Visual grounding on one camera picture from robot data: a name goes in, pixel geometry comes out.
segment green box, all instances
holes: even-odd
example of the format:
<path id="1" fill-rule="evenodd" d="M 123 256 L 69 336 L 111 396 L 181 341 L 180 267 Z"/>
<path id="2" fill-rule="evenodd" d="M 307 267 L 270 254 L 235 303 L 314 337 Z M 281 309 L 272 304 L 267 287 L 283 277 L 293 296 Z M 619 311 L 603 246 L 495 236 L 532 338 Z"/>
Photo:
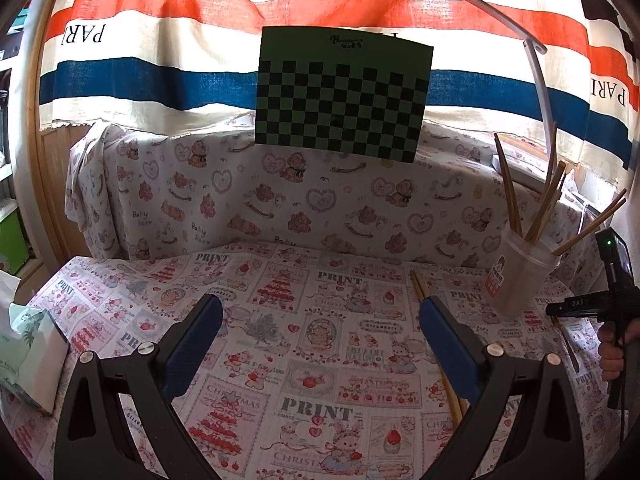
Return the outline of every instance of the green box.
<path id="1" fill-rule="evenodd" d="M 29 259 L 29 250 L 24 241 L 18 203 L 11 199 L 0 201 L 0 270 L 16 274 Z"/>

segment printed tablecloth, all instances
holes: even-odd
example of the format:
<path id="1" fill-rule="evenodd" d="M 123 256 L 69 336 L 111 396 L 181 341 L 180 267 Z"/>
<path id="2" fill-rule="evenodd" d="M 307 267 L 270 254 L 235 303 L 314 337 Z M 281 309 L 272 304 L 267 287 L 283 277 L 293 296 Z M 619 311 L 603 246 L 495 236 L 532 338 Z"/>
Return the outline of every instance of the printed tablecloth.
<path id="1" fill-rule="evenodd" d="M 478 294 L 484 270 L 414 264 L 236 242 L 165 260 L 77 257 L 31 301 L 49 309 L 68 335 L 53 417 L 2 393 L 0 412 L 46 480 L 63 395 L 78 356 L 102 358 L 157 342 L 203 293 L 216 294 L 224 323 L 190 389 L 174 400 L 180 419 L 225 480 L 410 480 L 452 435 L 433 353 L 418 330 L 410 269 L 483 342 L 511 355 L 562 356 L 580 412 L 587 479 L 617 445 L 619 417 L 606 408 L 597 341 L 587 320 L 565 324 L 580 362 L 575 374 L 543 309 L 569 294 L 548 280 L 512 321 Z M 124 409 L 140 455 L 161 472 L 130 397 Z M 495 463 L 510 430 L 511 399 L 479 472 Z"/>
<path id="2" fill-rule="evenodd" d="M 71 151 L 65 206 L 92 255 L 166 258 L 270 240 L 445 266 L 494 264 L 507 209 L 490 136 L 424 123 L 415 162 L 403 164 L 255 145 L 252 123 L 247 115 L 180 137 L 95 125 Z M 520 185 L 516 193 L 526 224 L 540 197 Z M 553 242 L 580 229 L 576 202 L 565 193 L 556 207 L 545 232 Z M 582 294 L 601 269 L 588 237 L 555 276 Z"/>

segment screw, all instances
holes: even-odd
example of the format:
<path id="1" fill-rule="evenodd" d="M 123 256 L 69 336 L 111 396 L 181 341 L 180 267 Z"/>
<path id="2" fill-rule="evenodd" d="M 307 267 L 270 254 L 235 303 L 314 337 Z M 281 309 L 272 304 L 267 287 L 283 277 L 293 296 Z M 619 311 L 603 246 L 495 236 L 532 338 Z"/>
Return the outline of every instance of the screw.
<path id="1" fill-rule="evenodd" d="M 500 357 L 501 355 L 504 355 L 504 348 L 498 345 L 498 343 L 491 343 L 489 346 L 487 346 L 486 351 L 489 355 L 492 355 L 494 357 Z"/>
<path id="2" fill-rule="evenodd" d="M 149 355 L 154 351 L 155 348 L 156 345 L 154 345 L 153 343 L 140 343 L 140 346 L 138 346 L 138 353 L 142 355 Z"/>
<path id="3" fill-rule="evenodd" d="M 550 365 L 553 365 L 553 366 L 558 366 L 562 364 L 562 359 L 558 354 L 549 354 L 548 356 L 546 356 L 546 360 L 549 362 Z"/>
<path id="4" fill-rule="evenodd" d="M 93 358 L 94 358 L 93 352 L 83 352 L 82 355 L 80 356 L 80 362 L 83 364 L 87 364 Z"/>

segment blue gripper pad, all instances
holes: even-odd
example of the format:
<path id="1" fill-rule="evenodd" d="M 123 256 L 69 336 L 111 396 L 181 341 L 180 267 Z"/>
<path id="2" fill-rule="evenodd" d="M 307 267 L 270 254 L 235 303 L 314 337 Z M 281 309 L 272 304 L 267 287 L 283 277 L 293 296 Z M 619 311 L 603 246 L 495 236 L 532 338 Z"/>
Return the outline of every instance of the blue gripper pad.
<path id="1" fill-rule="evenodd" d="M 164 382 L 160 393 L 165 402 L 171 402 L 187 392 L 222 326 L 222 303 L 216 296 L 207 294 L 193 308 L 199 309 L 199 312 L 164 364 Z M 191 314 L 183 323 L 190 321 L 190 317 Z"/>
<path id="2" fill-rule="evenodd" d="M 420 329 L 436 355 L 457 396 L 471 405 L 482 393 L 482 343 L 467 326 L 458 323 L 440 298 L 430 296 L 420 304 Z"/>

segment orange stripe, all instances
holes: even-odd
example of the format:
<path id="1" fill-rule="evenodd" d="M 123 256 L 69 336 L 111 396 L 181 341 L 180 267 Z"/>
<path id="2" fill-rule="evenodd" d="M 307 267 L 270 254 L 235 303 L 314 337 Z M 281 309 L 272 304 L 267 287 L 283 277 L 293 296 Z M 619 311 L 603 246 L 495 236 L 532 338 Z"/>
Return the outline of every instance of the orange stripe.
<path id="1" fill-rule="evenodd" d="M 581 23 L 553 12 L 496 6 L 532 32 L 542 43 L 571 49 L 591 60 L 595 75 L 612 76 L 631 92 L 638 107 L 638 86 L 628 76 L 626 60 L 614 48 L 589 45 Z M 432 28 L 478 30 L 517 38 L 507 27 L 464 1 L 431 0 L 75 0 L 56 12 L 46 40 L 63 34 L 71 20 L 103 20 L 123 10 L 156 18 L 191 18 L 206 25 L 260 34 L 269 25 L 319 27 Z"/>

